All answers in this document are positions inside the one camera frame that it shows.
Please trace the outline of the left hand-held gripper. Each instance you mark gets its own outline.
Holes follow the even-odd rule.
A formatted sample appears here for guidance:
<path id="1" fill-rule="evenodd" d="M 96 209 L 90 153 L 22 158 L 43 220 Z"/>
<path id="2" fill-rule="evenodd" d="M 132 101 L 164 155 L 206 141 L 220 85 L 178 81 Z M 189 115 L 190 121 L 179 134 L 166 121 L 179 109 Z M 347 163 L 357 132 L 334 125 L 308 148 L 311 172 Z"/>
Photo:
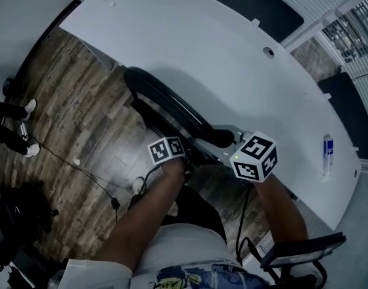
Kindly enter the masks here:
<path id="1" fill-rule="evenodd" d="M 163 137 L 147 145 L 147 149 L 155 166 L 173 158 L 185 156 L 184 147 L 179 137 Z"/>

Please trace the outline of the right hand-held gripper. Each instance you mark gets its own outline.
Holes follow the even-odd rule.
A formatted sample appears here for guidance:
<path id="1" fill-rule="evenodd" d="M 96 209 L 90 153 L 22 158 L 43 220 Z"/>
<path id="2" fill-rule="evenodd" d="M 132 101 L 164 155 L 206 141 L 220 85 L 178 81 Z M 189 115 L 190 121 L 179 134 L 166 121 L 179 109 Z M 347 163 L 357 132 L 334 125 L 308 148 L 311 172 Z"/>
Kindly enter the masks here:
<path id="1" fill-rule="evenodd" d="M 213 125 L 213 129 L 227 130 L 235 137 L 244 131 L 234 125 Z M 198 140 L 200 150 L 222 164 L 230 164 L 239 179 L 264 182 L 277 165 L 276 141 L 262 132 L 255 131 L 235 151 L 235 143 L 227 148 L 219 148 L 205 140 Z"/>

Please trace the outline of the black folding chair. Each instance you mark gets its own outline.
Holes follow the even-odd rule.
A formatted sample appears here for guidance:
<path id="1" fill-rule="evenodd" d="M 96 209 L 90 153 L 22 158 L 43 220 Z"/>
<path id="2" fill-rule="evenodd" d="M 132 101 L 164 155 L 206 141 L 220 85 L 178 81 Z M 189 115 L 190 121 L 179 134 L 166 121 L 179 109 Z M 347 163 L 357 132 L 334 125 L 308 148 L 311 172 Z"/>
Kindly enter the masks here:
<path id="1" fill-rule="evenodd" d="M 222 164 L 202 152 L 198 146 L 198 140 L 205 140 L 219 148 L 227 148 L 232 143 L 237 143 L 232 132 L 213 129 L 186 101 L 147 71 L 138 67 L 129 67 L 125 70 L 124 80 L 133 96 L 131 106 L 141 115 L 147 128 L 152 129 L 160 138 L 179 137 L 185 151 L 183 158 L 190 164 L 198 167 Z M 190 137 L 185 138 L 139 95 L 148 98 L 172 116 Z"/>

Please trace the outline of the person's left forearm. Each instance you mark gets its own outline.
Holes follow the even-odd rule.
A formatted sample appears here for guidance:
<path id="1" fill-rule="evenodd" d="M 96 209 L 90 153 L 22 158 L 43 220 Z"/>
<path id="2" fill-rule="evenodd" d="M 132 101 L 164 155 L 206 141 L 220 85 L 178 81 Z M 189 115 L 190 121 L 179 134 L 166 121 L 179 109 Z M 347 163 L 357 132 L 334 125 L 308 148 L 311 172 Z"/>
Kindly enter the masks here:
<path id="1" fill-rule="evenodd" d="M 134 271 L 168 214 L 185 180 L 185 164 L 174 158 L 162 166 L 163 175 L 116 223 L 109 238 L 96 256 L 97 261 L 109 261 Z"/>

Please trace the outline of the person's right forearm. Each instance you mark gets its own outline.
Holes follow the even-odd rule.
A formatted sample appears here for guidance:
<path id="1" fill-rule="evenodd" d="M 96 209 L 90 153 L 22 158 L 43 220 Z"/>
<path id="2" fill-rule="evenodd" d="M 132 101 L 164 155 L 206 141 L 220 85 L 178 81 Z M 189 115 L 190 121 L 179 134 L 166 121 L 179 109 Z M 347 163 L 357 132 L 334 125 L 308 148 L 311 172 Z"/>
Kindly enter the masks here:
<path id="1" fill-rule="evenodd" d="M 304 219 L 287 193 L 285 186 L 273 174 L 263 182 L 255 182 L 275 243 L 308 240 Z"/>

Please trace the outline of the person's left white shoe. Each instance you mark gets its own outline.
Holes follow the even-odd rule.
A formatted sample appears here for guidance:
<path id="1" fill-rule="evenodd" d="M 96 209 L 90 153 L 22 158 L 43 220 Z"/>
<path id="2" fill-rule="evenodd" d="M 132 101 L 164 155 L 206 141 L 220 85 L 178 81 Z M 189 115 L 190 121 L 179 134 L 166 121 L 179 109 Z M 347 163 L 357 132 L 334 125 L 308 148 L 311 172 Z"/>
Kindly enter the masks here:
<path id="1" fill-rule="evenodd" d="M 146 189 L 145 178 L 142 176 L 137 177 L 133 182 L 133 195 L 143 195 Z"/>

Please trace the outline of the blue and white tube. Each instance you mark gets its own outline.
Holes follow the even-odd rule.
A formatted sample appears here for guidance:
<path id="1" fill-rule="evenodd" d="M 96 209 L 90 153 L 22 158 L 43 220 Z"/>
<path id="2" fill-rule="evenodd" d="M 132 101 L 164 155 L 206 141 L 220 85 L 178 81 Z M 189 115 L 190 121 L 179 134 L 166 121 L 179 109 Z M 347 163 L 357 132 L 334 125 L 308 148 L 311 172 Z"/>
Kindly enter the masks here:
<path id="1" fill-rule="evenodd" d="M 323 171 L 322 179 L 329 179 L 333 168 L 334 139 L 330 134 L 323 138 Z"/>

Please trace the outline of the person's white printed shirt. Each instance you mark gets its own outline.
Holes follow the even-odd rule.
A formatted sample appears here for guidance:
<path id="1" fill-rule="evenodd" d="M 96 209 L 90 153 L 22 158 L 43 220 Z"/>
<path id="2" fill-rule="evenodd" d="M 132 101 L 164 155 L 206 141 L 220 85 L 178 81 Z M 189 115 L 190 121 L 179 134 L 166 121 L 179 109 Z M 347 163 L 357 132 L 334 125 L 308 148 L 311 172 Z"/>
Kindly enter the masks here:
<path id="1" fill-rule="evenodd" d="M 119 263 L 69 261 L 58 289 L 269 289 L 222 237 L 191 224 L 162 226 L 132 272 Z"/>

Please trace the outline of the long white desk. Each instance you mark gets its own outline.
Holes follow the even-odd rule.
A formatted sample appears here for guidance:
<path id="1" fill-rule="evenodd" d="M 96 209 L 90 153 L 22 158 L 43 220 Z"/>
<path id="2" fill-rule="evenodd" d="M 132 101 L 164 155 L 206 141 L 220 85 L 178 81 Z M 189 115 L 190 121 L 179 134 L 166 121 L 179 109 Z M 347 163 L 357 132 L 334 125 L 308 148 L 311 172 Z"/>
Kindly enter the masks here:
<path id="1" fill-rule="evenodd" d="M 210 125 L 274 139 L 276 177 L 330 228 L 339 225 L 360 160 L 327 95 L 256 23 L 215 0 L 85 0 L 61 27 L 147 71 Z M 326 134 L 333 168 L 322 179 Z"/>

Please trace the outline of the short black desk divider panel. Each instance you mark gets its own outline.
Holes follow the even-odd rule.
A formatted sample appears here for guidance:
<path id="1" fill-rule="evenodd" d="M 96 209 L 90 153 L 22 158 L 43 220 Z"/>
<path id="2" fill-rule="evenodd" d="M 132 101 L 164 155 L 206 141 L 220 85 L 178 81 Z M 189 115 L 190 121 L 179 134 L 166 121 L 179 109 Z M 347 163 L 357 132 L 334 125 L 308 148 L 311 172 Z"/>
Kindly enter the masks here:
<path id="1" fill-rule="evenodd" d="M 368 114 L 348 73 L 337 73 L 317 83 L 343 123 L 358 157 L 368 160 Z"/>

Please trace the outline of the black chest-mounted monitor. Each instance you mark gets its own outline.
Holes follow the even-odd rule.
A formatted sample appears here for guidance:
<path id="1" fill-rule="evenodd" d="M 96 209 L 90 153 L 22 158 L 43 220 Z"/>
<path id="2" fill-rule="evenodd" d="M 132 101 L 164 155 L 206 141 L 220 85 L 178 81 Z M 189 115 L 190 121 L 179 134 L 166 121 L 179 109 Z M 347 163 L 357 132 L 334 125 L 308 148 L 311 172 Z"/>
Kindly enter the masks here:
<path id="1" fill-rule="evenodd" d="M 346 242 L 342 232 L 303 241 L 276 243 L 260 261 L 262 269 L 312 263 L 329 256 Z"/>

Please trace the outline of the long black desk divider panel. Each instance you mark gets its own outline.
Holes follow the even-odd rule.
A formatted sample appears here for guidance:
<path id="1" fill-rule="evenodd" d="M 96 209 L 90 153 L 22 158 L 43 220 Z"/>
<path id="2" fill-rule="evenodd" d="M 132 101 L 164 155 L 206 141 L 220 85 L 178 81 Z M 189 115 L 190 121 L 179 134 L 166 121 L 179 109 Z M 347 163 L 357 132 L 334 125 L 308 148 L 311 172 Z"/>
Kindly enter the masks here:
<path id="1" fill-rule="evenodd" d="M 248 20 L 260 21 L 260 28 L 281 43 L 300 26 L 304 18 L 283 0 L 216 0 Z"/>

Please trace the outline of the black bag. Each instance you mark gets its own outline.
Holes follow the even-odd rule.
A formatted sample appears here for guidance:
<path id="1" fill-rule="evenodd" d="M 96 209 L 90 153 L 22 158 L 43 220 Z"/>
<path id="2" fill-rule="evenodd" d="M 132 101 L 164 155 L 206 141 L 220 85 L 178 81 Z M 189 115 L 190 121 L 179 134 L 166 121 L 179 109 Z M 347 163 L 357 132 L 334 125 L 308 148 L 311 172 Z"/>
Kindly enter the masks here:
<path id="1" fill-rule="evenodd" d="M 45 196 L 42 180 L 24 182 L 20 187 L 0 191 L 0 244 L 18 249 L 35 242 L 52 230 L 59 211 Z"/>

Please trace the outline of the black round device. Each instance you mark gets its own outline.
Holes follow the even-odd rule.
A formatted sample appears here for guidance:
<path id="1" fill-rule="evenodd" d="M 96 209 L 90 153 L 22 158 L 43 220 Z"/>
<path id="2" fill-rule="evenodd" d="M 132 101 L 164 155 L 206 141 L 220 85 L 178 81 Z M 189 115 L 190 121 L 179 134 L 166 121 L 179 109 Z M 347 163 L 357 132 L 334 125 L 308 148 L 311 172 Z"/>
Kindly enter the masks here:
<path id="1" fill-rule="evenodd" d="M 13 86 L 14 79 L 13 78 L 7 78 L 2 86 L 2 92 L 4 96 L 8 96 L 10 94 L 11 87 Z"/>

